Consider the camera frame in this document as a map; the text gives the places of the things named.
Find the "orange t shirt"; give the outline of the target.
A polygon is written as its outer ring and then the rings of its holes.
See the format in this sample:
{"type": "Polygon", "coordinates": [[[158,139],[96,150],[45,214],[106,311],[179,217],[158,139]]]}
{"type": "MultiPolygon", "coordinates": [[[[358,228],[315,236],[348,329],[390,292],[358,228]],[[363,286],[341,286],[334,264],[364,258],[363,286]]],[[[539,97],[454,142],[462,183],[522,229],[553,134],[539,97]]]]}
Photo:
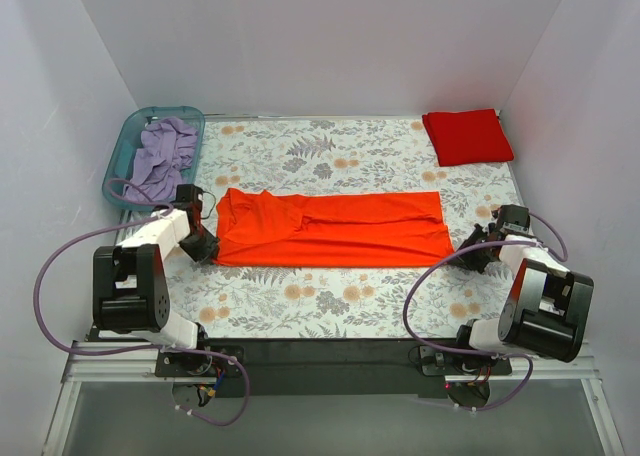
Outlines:
{"type": "Polygon", "coordinates": [[[214,262],[239,267],[429,267],[453,252],[436,192],[277,196],[231,188],[214,262]]]}

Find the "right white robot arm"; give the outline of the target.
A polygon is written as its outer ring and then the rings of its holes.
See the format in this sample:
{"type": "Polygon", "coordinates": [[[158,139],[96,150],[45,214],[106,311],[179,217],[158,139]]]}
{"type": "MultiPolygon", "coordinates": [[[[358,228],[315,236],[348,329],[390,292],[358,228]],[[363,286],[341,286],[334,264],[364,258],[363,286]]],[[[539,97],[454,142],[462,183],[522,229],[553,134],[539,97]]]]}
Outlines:
{"type": "Polygon", "coordinates": [[[519,348],[547,359],[571,362],[582,347],[594,290],[593,280],[566,268],[531,234],[531,213],[522,206],[503,205],[494,220],[477,224],[463,242],[476,249],[456,257],[453,266],[483,273],[491,263],[503,263],[513,283],[496,318],[471,319],[461,325],[452,349],[454,365],[475,373],[489,352],[519,348]]]}

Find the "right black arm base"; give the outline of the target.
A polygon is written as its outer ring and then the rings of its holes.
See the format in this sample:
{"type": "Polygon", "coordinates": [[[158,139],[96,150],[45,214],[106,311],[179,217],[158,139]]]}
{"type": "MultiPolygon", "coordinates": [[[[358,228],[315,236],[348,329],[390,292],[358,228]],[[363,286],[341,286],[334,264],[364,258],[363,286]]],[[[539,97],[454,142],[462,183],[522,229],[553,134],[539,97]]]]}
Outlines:
{"type": "Polygon", "coordinates": [[[415,365],[424,376],[507,376],[512,373],[511,364],[505,360],[444,352],[425,345],[417,347],[415,365]]]}

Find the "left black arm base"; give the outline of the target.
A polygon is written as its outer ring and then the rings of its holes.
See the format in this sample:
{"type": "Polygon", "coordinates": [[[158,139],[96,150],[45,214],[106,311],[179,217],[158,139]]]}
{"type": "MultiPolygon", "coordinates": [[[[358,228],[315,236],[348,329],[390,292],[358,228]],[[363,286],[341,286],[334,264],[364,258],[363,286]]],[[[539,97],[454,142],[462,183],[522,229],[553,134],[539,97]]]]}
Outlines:
{"type": "Polygon", "coordinates": [[[169,377],[240,377],[241,373],[235,361],[243,362],[245,348],[240,345],[205,346],[205,351],[213,351],[229,356],[232,362],[221,357],[186,353],[183,351],[165,351],[158,354],[154,375],[169,377]]]}

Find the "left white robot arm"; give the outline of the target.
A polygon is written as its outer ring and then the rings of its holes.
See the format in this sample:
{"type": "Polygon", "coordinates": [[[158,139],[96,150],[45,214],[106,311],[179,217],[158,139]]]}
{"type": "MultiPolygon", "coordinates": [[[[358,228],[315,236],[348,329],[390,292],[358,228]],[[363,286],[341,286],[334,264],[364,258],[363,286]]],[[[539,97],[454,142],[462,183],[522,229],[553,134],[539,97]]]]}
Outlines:
{"type": "Polygon", "coordinates": [[[154,221],[116,246],[97,249],[93,257],[95,326],[180,348],[178,363],[193,376],[211,368],[213,353],[199,342],[200,326],[171,308],[164,261],[176,248],[196,263],[217,257],[219,240],[202,223],[204,194],[196,185],[179,185],[172,210],[154,212],[154,221]]]}

